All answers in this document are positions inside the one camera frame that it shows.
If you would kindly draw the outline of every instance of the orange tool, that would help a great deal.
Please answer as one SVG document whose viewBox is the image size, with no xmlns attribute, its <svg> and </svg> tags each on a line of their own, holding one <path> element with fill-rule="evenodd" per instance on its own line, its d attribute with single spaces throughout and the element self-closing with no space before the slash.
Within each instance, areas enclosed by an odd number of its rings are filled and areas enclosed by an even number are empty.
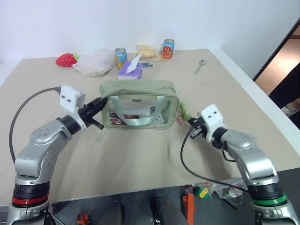
<svg viewBox="0 0 300 225">
<path fill-rule="evenodd" d="M 194 206 L 194 195 L 188 194 L 187 196 L 183 196 L 183 205 L 186 208 L 186 219 L 188 225 L 194 225 L 194 211 L 196 207 Z"/>
<path fill-rule="evenodd" d="M 88 225 L 90 223 L 89 215 L 83 214 L 82 212 L 77 215 L 77 224 L 78 225 Z"/>
</svg>

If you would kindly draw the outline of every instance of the green bag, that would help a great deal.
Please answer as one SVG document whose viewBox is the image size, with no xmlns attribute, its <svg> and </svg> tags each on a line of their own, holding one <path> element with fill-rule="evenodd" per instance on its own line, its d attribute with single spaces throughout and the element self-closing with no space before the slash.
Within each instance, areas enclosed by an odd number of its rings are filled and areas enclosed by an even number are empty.
<svg viewBox="0 0 300 225">
<path fill-rule="evenodd" d="M 159 80 L 115 80 L 100 85 L 102 110 L 107 128 L 169 128 L 176 118 L 180 102 L 174 85 Z"/>
</svg>

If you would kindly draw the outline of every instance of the red ring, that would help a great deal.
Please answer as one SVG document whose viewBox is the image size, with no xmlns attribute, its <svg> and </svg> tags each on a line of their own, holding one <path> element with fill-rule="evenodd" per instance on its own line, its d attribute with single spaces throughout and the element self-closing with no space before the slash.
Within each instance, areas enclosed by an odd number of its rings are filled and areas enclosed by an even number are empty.
<svg viewBox="0 0 300 225">
<path fill-rule="evenodd" d="M 28 199 L 28 200 L 25 200 L 25 199 L 17 199 L 17 198 L 14 198 L 13 197 L 13 203 L 14 204 L 18 204 L 18 205 L 29 205 L 29 204 L 35 204 L 35 203 L 39 203 L 39 202 L 42 202 L 43 200 L 47 199 L 48 198 L 48 194 L 42 196 L 42 197 L 39 197 L 39 198 L 34 198 L 34 199 Z"/>
</svg>

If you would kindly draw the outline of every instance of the white wall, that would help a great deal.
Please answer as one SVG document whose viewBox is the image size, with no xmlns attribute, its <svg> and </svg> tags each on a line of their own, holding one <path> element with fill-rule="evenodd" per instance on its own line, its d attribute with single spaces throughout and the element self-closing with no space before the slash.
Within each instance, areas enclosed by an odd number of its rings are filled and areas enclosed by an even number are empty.
<svg viewBox="0 0 300 225">
<path fill-rule="evenodd" d="M 253 77 L 300 16 L 299 0 L 1 0 L 0 59 L 137 43 L 222 47 Z"/>
</svg>

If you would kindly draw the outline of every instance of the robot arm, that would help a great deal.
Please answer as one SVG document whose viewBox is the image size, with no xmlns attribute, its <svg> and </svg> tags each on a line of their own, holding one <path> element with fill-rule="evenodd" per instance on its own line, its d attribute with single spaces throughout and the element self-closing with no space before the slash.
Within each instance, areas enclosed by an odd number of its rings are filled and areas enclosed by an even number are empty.
<svg viewBox="0 0 300 225">
<path fill-rule="evenodd" d="M 59 153 L 79 130 L 91 124 L 103 129 L 93 116 L 104 108 L 107 98 L 98 97 L 84 105 L 84 95 L 68 86 L 62 86 L 60 97 L 68 115 L 36 129 L 16 157 L 17 174 L 7 225 L 25 224 L 28 219 L 29 224 L 43 224 L 44 217 L 49 216 L 50 180 Z"/>
<path fill-rule="evenodd" d="M 256 221 L 264 225 L 300 225 L 271 160 L 257 147 L 254 137 L 227 130 L 215 105 L 204 109 L 198 119 L 191 119 L 189 123 L 195 127 L 192 138 L 202 134 L 214 147 L 226 150 L 236 161 L 248 187 Z"/>
</svg>

